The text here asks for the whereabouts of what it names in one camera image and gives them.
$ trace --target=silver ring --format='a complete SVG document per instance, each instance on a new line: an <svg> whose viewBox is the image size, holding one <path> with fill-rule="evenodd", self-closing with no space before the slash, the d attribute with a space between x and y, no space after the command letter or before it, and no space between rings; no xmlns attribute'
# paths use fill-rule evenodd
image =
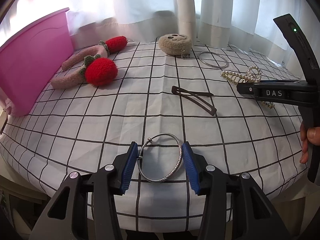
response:
<svg viewBox="0 0 320 240"><path fill-rule="evenodd" d="M223 61L224 61L226 64L225 64L224 66L215 66L215 65L209 64L208 62L204 62L203 59L200 58L200 55L201 55L201 54L204 54L204 53L210 53L210 54L212 54L212 55L216 55L216 56L222 58ZM221 68L226 68L226 67L229 66L229 63L227 62L227 60L226 60L224 57L222 57L221 55L219 55L219 54L217 54L217 53L215 53L215 52L211 52L211 51L203 51L203 52L200 52L200 53L198 54L198 58L199 58L199 60L201 60L201 62L202 62L203 64L206 64L207 66L210 66L210 67L213 67L213 68L221 69Z"/></svg>
<svg viewBox="0 0 320 240"><path fill-rule="evenodd" d="M141 169L142 155L141 155L141 154L142 154L143 149L145 148L145 146L146 146L148 143L152 143L152 140L153 140L154 138L157 138L157 137L162 136L162 135L167 135L167 136L170 136L170 137L172 137L173 139L175 139L175 141L177 142L178 147L179 147L179 159L178 159L178 162L177 162L176 166L173 168L172 171L170 171L170 173L169 173L167 176L163 177L162 179L150 179L150 178L148 178L146 175L144 175L143 172L142 172L142 169ZM173 134L171 134L171 133L159 133L159 134L153 136L152 138L148 138L148 140L144 143L144 145L142 145L142 147L141 147L141 149L140 149L140 152L139 152L139 154L138 154L138 158L137 158L139 172L140 172L140 174L141 174L147 181L149 181L149 182L163 182L163 181L167 180L167 179L168 179L172 174L174 174L174 173L176 172L176 170L179 168L179 166L180 166L180 164L181 164L181 161L182 161L182 147L181 147L181 143L179 142L179 139L178 139L176 136L174 136Z"/></svg>

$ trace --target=pink plastic bin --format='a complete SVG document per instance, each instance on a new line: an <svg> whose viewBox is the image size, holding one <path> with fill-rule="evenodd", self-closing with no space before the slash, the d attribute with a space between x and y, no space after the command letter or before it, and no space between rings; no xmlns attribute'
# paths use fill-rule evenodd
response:
<svg viewBox="0 0 320 240"><path fill-rule="evenodd" d="M0 105L7 114L28 114L53 74L72 55L68 10L29 24L0 47Z"/></svg>

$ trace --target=pearl hair clip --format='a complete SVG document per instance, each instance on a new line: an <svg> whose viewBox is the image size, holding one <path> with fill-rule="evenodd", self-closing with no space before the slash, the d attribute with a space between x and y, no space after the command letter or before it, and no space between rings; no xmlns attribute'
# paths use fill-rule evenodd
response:
<svg viewBox="0 0 320 240"><path fill-rule="evenodd" d="M261 81L261 70L257 66L249 66L245 75L242 75L237 72L223 70L220 74L224 79L237 85L238 83L247 83L247 82L260 82ZM261 101L269 109L275 107L275 104L272 102Z"/></svg>

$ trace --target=table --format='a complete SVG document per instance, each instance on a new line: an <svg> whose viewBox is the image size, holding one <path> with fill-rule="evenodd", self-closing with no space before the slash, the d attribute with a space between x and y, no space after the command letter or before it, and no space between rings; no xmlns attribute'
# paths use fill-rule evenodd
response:
<svg viewBox="0 0 320 240"><path fill-rule="evenodd" d="M249 172L273 198L306 169L299 163L298 108L275 104L268 109L244 98L235 85L220 77L220 69L196 58L208 50L225 57L230 62L228 70L245 73L247 66L255 64L262 79L296 79L260 53L246 54L232 45L215 49L197 43L190 58L181 59L165 55L157 42L130 41L110 56L119 72L108 86L81 84L54 90L48 84L29 115L9 118L0 137L0 152L24 178L52 196L72 171L96 172L127 152L131 141L141 147L148 137L167 132L188 141L195 153L224 172ZM206 57L211 63L224 64L219 57ZM59 70L55 76L67 72ZM173 85L213 93L216 116L172 95ZM171 171L179 152L170 138L159 137L152 144L145 148L143 171L156 179ZM227 199L230 220L229 195ZM115 200L121 228L149 232L198 229L204 207L204 197L191 190L183 164L161 184L147 182L135 167L129 189ZM88 216L92 218L91 195Z"/></svg>

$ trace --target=finger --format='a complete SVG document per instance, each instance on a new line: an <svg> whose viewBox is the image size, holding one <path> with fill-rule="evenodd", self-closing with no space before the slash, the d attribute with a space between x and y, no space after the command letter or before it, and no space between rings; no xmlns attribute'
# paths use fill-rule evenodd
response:
<svg viewBox="0 0 320 240"><path fill-rule="evenodd" d="M320 145L320 127L309 128L307 138L310 143Z"/></svg>
<svg viewBox="0 0 320 240"><path fill-rule="evenodd" d="M305 164L308 161L308 152L305 152L302 154L301 158L300 158L300 163Z"/></svg>
<svg viewBox="0 0 320 240"><path fill-rule="evenodd" d="M308 140L302 141L302 152L306 153L308 151Z"/></svg>
<svg viewBox="0 0 320 240"><path fill-rule="evenodd" d="M303 122L300 125L300 138L301 138L301 141L304 141L307 138L307 131L306 131L306 128L304 127Z"/></svg>

